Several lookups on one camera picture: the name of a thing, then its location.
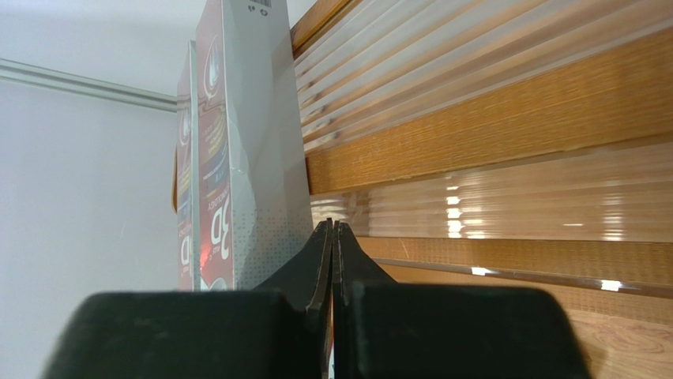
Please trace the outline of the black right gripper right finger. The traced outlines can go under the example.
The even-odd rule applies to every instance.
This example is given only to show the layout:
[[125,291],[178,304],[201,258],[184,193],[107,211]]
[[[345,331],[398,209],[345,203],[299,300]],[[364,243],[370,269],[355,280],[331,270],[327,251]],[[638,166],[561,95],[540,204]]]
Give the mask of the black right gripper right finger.
[[339,378],[588,378],[569,318],[534,287],[399,283],[346,223],[333,237]]

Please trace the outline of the red 3D toothpaste box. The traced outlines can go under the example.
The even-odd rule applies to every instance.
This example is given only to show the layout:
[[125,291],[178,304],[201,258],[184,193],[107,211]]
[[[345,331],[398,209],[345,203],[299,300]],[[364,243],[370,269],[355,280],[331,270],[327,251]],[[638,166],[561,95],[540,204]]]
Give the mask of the red 3D toothpaste box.
[[207,2],[196,55],[195,289],[251,289],[313,230],[287,3]]
[[187,43],[186,59],[177,84],[177,143],[175,148],[175,175],[173,198],[178,226],[178,289],[192,291],[194,285],[194,193],[193,193],[193,136],[196,94],[196,47],[193,40]]

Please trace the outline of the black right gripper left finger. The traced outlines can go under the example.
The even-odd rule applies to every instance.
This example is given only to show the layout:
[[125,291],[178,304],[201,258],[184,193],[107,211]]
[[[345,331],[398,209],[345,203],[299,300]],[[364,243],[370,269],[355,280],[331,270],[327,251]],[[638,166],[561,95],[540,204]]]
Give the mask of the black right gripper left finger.
[[251,290],[103,292],[73,312],[45,378],[325,378],[333,221]]

